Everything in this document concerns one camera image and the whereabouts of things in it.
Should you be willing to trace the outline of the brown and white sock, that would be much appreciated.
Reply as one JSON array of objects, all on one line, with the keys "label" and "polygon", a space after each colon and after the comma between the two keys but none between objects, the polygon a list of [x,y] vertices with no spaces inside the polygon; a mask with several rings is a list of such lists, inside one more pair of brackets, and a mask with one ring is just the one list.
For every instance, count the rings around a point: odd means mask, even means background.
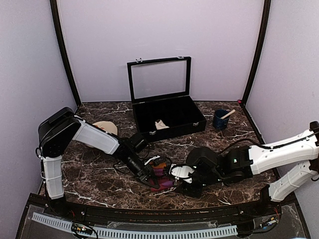
[{"label": "brown and white sock", "polygon": [[165,125],[164,122],[160,119],[155,121],[155,126],[157,130],[169,128],[169,126]]}]

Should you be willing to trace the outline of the maroon purple orange sock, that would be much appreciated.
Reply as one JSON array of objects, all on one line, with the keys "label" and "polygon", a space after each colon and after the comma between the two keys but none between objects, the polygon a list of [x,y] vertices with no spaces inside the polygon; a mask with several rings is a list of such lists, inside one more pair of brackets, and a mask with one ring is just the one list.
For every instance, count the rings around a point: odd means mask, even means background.
[{"label": "maroon purple orange sock", "polygon": [[152,166],[154,173],[157,177],[159,188],[151,188],[152,192],[158,192],[161,190],[169,189],[174,186],[174,180],[172,180],[169,176],[164,175],[164,169],[166,168],[167,163],[161,163],[157,166]]}]

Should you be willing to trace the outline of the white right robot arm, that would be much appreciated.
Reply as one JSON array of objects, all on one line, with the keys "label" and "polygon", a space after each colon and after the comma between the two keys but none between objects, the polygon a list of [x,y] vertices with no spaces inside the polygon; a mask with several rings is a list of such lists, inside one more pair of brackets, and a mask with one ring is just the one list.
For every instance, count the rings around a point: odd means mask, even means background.
[{"label": "white right robot arm", "polygon": [[181,190],[197,197],[204,186],[241,182],[269,169],[295,163],[286,175],[266,185],[254,211],[265,216],[274,203],[283,201],[291,192],[319,173],[319,123],[310,123],[304,132],[271,144],[253,142],[250,146],[226,148],[227,154],[216,153],[208,147],[193,149],[185,164],[172,164],[170,176],[183,180]]}]

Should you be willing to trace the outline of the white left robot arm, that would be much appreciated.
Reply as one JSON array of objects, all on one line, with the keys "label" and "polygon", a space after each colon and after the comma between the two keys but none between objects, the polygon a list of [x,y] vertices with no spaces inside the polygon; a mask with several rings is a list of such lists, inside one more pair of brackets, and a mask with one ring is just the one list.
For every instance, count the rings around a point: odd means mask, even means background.
[{"label": "white left robot arm", "polygon": [[72,141],[113,156],[125,163],[139,182],[160,188],[153,168],[138,156],[148,144],[140,133],[130,138],[120,138],[87,123],[75,115],[72,109],[64,107],[40,124],[38,135],[39,146],[35,152],[41,160],[41,177],[46,183],[47,195],[53,200],[50,207],[59,217],[66,217],[70,213],[70,205],[61,199],[64,197],[61,162]]}]

